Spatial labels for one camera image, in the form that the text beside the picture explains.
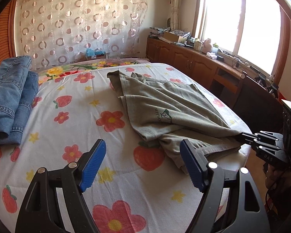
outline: bed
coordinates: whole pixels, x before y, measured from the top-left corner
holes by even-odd
[[[213,94],[166,64],[97,60],[41,71],[39,91],[22,144],[0,147],[0,219],[11,232],[15,231],[19,208],[37,169],[43,166],[55,170],[77,161],[98,138],[105,140],[107,153],[92,187],[83,195],[100,231],[145,233],[187,229],[202,194],[159,146],[145,143],[133,131],[106,77],[115,70],[194,83],[231,128],[250,132]],[[238,152],[217,162],[223,168],[237,170],[245,165],[249,151],[250,146],[243,145]],[[61,189],[57,192],[66,230],[74,232]],[[223,214],[227,195],[228,189],[224,189],[218,217]]]

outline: metal screw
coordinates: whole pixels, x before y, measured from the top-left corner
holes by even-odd
[[[208,166],[212,169],[216,169],[218,167],[218,165],[215,162],[209,162]]]
[[[45,168],[44,167],[40,167],[39,169],[38,169],[38,173],[44,173],[45,172]]]
[[[246,167],[242,167],[242,168],[241,168],[241,172],[242,172],[243,174],[247,174],[249,171],[248,171],[248,169],[247,169]]]
[[[77,163],[71,162],[68,166],[69,166],[69,168],[75,168],[75,167],[77,167]]]

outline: cabinet door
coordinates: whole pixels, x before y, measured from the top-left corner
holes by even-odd
[[[157,62],[170,64],[169,51],[171,47],[171,44],[160,43]]]
[[[150,62],[154,62],[156,49],[156,42],[148,38],[148,42],[146,45],[146,57],[150,60]]]
[[[210,85],[217,69],[216,64],[207,58],[194,56],[191,69],[193,69],[191,78],[204,88],[210,89]]]
[[[177,68],[179,71],[184,74],[190,76],[191,71],[189,69],[189,65],[191,62],[192,54],[186,51],[183,47],[177,47],[173,49],[173,54],[171,57],[172,66]]]

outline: window pane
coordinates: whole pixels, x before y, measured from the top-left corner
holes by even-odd
[[[233,52],[241,13],[241,0],[207,0],[204,39]]]
[[[238,55],[271,74],[280,39],[281,16],[276,0],[246,0],[244,31]]]

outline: patterned curtain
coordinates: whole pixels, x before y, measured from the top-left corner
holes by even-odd
[[[137,56],[147,0],[20,0],[17,41],[33,69],[84,61],[87,48]]]
[[[171,17],[170,17],[171,30],[179,29],[180,4],[181,4],[181,0],[171,0]]]

